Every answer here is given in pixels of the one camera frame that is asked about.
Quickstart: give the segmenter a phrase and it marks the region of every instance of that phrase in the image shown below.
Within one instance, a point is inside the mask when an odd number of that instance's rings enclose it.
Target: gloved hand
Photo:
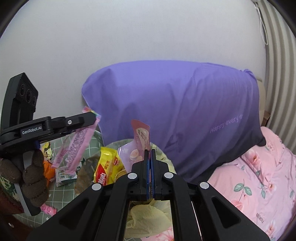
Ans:
[[[23,173],[8,159],[0,161],[0,174],[12,183],[24,180],[23,194],[30,199],[35,207],[40,207],[48,199],[48,188],[44,177],[43,153],[36,150],[33,154],[32,165],[27,167]]]

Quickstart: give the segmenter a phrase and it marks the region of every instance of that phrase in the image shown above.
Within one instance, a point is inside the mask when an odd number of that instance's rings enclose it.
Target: white wall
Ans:
[[[117,62],[213,62],[265,79],[259,29],[250,0],[30,0],[0,39],[0,110],[22,72],[39,91],[35,118],[79,114],[84,81]]]

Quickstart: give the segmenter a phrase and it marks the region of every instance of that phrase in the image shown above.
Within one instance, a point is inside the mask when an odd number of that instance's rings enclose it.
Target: triangular cutout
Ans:
[[[75,208],[72,208],[70,212],[66,213],[60,219],[59,223],[70,230],[75,230],[88,202],[88,199],[83,199]]]
[[[230,228],[240,222],[240,218],[229,210],[218,198],[213,197],[212,202],[224,228]]]

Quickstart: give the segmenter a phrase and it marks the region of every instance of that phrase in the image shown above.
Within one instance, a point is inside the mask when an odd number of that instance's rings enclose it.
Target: purple blanket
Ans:
[[[188,182],[264,140],[259,90],[249,70],[184,61],[119,63],[93,73],[82,95],[102,115],[105,145],[133,138],[131,120],[140,120]]]

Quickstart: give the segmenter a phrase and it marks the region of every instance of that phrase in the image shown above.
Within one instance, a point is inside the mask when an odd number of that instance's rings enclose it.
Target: silver screw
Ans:
[[[93,184],[93,185],[91,186],[92,190],[94,190],[94,191],[98,191],[98,190],[100,190],[101,187],[102,187],[102,185],[99,184],[99,183],[95,183],[95,184]]]
[[[165,177],[166,177],[166,178],[172,178],[173,176],[174,176],[174,174],[171,173],[171,172],[166,172],[166,173],[165,173]]]
[[[128,174],[128,178],[129,178],[129,179],[136,179],[136,178],[137,178],[137,174],[131,172],[131,173]]]
[[[206,182],[202,182],[202,183],[200,183],[200,187],[202,188],[202,189],[208,189],[209,188],[209,184],[208,183],[206,183]]]

